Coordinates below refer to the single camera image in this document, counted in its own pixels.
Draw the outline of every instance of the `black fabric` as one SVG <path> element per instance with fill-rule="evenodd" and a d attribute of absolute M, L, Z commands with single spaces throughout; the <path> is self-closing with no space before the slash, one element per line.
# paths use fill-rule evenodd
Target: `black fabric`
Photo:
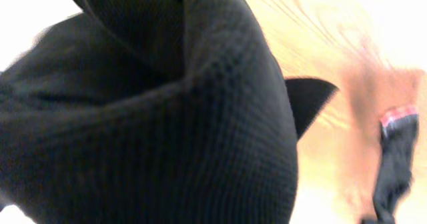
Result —
<path fill-rule="evenodd" d="M 297 117 L 295 128 L 299 139 L 337 89 L 333 84 L 318 79 L 287 79 L 285 84 L 292 113 Z"/>
<path fill-rule="evenodd" d="M 362 223 L 395 224 L 396 204 L 410 188 L 418 126 L 415 114 L 381 125 L 382 160 L 373 196 L 378 220 L 366 219 Z"/>
<path fill-rule="evenodd" d="M 316 113 L 294 117 L 246 2 L 75 1 L 0 76 L 0 201 L 38 223 L 287 223 Z"/>

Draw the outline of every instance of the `wooden floor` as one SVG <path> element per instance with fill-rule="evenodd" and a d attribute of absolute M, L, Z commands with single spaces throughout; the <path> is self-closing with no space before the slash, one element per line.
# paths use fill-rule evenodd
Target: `wooden floor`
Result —
<path fill-rule="evenodd" d="M 422 0 L 246 1 L 284 76 L 319 77 L 340 88 L 298 143 L 300 182 L 291 223 L 358 223 L 374 214 L 378 116 L 408 103 L 420 108 L 420 136 L 412 190 L 396 218 L 426 223 L 425 32 L 418 28 L 422 20 L 408 13 L 418 14 Z"/>

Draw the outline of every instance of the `blurry object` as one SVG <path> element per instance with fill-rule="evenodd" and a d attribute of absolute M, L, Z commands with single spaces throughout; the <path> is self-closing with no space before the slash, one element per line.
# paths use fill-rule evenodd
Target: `blurry object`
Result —
<path fill-rule="evenodd" d="M 412 156 L 419 125 L 416 108 L 393 109 L 380 122 L 382 160 L 373 198 L 378 220 L 367 219 L 364 224 L 394 224 L 396 204 L 410 188 L 412 179 Z"/>

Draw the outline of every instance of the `red stripe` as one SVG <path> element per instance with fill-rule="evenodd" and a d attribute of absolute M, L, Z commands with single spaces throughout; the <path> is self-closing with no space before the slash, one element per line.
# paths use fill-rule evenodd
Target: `red stripe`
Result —
<path fill-rule="evenodd" d="M 387 111 L 386 114 L 381 117 L 380 121 L 383 127 L 387 127 L 391 122 L 395 120 L 417 113 L 418 110 L 414 105 L 407 105 L 404 107 L 398 107 Z"/>

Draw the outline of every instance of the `black cloth fold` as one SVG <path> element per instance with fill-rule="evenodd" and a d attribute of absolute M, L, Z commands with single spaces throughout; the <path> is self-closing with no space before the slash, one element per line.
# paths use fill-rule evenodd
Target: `black cloth fold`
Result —
<path fill-rule="evenodd" d="M 289 222 L 324 104 L 299 102 L 334 88 L 291 108 L 244 0 L 75 1 L 0 76 L 0 201 L 38 223 Z"/>

